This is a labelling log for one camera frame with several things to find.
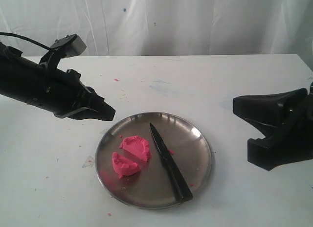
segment pink play dough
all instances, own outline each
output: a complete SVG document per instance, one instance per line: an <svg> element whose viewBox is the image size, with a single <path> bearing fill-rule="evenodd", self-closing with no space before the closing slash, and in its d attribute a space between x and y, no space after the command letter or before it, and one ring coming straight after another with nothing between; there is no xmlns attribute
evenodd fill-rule
<svg viewBox="0 0 313 227"><path fill-rule="evenodd" d="M140 167L136 162L119 155L117 152L113 152L112 154L112 166L119 178L131 176L140 171Z"/></svg>
<svg viewBox="0 0 313 227"><path fill-rule="evenodd" d="M123 139L119 148L124 149L147 162L151 158L150 146L145 138L130 136Z"/></svg>

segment knife blade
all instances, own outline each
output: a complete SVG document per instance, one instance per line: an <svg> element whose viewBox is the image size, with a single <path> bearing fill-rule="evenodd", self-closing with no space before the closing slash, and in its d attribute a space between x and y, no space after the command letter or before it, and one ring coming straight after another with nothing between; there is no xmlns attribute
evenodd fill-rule
<svg viewBox="0 0 313 227"><path fill-rule="evenodd" d="M184 177L182 176L179 168L168 151L161 135L158 133L157 129L155 126L153 126L152 123L150 123L150 130L153 141L160 155L162 165L171 181L176 200L180 203L191 200L193 198L193 194L191 193Z"/></svg>

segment kitchen knife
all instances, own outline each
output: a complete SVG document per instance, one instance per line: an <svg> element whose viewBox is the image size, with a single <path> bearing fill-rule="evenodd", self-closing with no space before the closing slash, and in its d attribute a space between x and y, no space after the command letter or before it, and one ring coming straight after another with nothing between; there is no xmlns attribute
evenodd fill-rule
<svg viewBox="0 0 313 227"><path fill-rule="evenodd" d="M164 141L162 140L160 134L158 133L157 129L153 126L152 123L150 123L150 130L157 151L160 155L162 165L166 169L169 179L172 183L173 192L176 200L180 203L191 200L193 198L193 195L184 177L182 176L180 170L178 169L166 145L164 144Z"/></svg>

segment white table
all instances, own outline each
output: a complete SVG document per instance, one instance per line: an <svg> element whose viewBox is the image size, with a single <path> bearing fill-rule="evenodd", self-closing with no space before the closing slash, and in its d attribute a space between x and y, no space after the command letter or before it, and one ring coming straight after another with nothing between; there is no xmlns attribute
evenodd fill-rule
<svg viewBox="0 0 313 227"><path fill-rule="evenodd" d="M232 113L239 95L308 88L312 72L297 55L74 57L59 68L81 73L116 109L114 121L58 119L1 96L1 227L313 225L313 160L270 172L247 162L246 141L262 135ZM215 156L200 195L159 211L116 201L92 163L83 168L108 128L151 111L192 122Z"/></svg>

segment stainless steel plate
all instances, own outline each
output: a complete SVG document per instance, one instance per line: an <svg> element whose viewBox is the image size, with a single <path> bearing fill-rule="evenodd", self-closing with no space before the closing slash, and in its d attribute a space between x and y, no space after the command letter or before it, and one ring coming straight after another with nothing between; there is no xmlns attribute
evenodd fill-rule
<svg viewBox="0 0 313 227"><path fill-rule="evenodd" d="M116 199L139 208L159 209L178 203L154 145L150 122L161 134L167 148L175 152L173 159L192 193L200 190L207 181L212 166L209 144L192 124L168 113L140 113L115 124L99 143L96 169L101 183ZM120 135L123 138L135 135L146 138L152 155L148 163L119 149L123 139ZM141 166L141 172L119 179L112 167L114 151L137 162Z"/></svg>

